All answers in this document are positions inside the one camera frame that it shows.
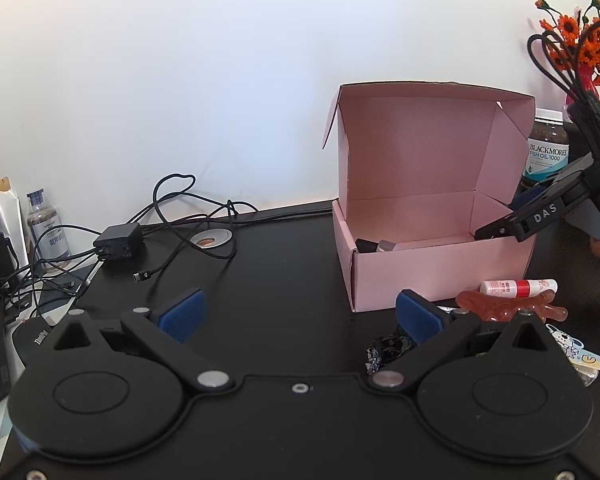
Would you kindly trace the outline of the red translucent hand-shaped comb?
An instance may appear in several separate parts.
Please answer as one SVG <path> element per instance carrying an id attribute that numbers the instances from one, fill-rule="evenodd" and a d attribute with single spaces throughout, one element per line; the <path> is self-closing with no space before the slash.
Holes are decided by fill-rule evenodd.
<path id="1" fill-rule="evenodd" d="M 504 298 L 464 290 L 456 296 L 455 302 L 457 307 L 475 313 L 483 321 L 488 322 L 509 322 L 517 312 L 522 310 L 535 313 L 543 322 L 546 320 L 564 322 L 568 318 L 568 310 L 553 306 L 554 299 L 555 293 L 552 290 L 526 298 Z"/>

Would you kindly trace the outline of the black power adapter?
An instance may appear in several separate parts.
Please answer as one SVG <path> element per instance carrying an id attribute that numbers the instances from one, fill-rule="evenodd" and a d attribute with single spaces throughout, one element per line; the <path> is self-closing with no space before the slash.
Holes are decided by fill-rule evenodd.
<path id="1" fill-rule="evenodd" d="M 100 261 L 121 261 L 134 258 L 144 244 L 142 228 L 137 222 L 108 226 L 93 240 Z"/>

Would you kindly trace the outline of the silver desk grommet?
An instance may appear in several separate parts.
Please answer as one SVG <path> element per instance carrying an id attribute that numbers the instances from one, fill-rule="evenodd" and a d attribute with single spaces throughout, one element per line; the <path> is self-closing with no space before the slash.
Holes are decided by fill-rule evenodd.
<path id="1" fill-rule="evenodd" d="M 233 238 L 233 233 L 228 229 L 208 229 L 194 234 L 190 241 L 198 248 L 208 250 L 222 247 Z"/>

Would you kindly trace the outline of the white tube wooden cap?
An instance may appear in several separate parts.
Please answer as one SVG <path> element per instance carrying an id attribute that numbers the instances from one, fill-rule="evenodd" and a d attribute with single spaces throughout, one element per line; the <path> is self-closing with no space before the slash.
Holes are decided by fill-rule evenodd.
<path id="1" fill-rule="evenodd" d="M 8 177 L 0 178 L 0 230 L 10 240 L 18 266 L 27 266 L 29 257 L 20 200 Z"/>

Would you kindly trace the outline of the orange flower bouquet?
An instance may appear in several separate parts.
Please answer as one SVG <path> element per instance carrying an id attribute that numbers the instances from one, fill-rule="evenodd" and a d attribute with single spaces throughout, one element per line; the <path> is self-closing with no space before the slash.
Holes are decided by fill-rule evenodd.
<path id="1" fill-rule="evenodd" d="M 569 14 L 558 11 L 546 0 L 536 0 L 535 7 L 548 19 L 539 20 L 543 32 L 549 32 L 546 52 L 559 73 L 570 70 L 578 75 L 586 90 L 600 88 L 600 0 L 591 0 L 585 9 Z"/>

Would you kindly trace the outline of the red white tube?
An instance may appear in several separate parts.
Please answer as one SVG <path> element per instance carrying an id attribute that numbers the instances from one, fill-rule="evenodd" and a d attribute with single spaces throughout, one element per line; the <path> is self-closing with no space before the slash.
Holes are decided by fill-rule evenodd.
<path id="1" fill-rule="evenodd" d="M 496 280 L 484 281 L 479 286 L 480 294 L 502 298 L 536 297 L 542 292 L 557 292 L 558 283 L 547 280 Z"/>

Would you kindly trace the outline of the brown fish oil bottle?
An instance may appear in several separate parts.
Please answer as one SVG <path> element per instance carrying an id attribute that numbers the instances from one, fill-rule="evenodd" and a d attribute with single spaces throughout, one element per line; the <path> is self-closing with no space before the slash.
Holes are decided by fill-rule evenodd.
<path id="1" fill-rule="evenodd" d="M 569 136 L 562 122 L 562 113 L 537 108 L 528 137 L 528 156 L 521 183 L 532 186 L 542 182 L 568 164 Z"/>

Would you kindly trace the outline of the cartoon sticker packet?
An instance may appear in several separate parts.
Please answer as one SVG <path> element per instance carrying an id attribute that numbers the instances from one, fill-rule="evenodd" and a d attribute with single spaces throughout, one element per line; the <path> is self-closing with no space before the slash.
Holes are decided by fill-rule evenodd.
<path id="1" fill-rule="evenodd" d="M 585 349 L 582 341 L 573 338 L 552 324 L 546 324 L 558 346 L 574 367 L 585 387 L 592 385 L 600 374 L 600 356 Z"/>

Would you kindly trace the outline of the pink cardboard box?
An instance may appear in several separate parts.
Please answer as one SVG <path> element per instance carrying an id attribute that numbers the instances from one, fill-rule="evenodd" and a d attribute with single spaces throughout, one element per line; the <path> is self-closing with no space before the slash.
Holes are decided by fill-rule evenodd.
<path id="1" fill-rule="evenodd" d="M 390 309 L 404 289 L 448 299 L 519 280 L 532 240 L 475 240 L 506 216 L 528 155 L 528 94 L 456 82 L 343 84 L 326 132 L 338 140 L 335 242 L 350 307 Z M 360 254 L 355 240 L 402 244 Z"/>

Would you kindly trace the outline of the small clear bottle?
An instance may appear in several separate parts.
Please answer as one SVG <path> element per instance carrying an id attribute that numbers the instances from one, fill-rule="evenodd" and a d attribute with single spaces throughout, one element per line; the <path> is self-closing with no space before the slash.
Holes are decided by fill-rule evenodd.
<path id="1" fill-rule="evenodd" d="M 38 260 L 50 260 L 44 263 L 46 269 L 61 266 L 64 262 L 59 258 L 68 257 L 70 250 L 56 209 L 46 202 L 42 188 L 28 193 L 27 199 L 30 207 L 27 222 L 36 246 L 35 255 Z"/>

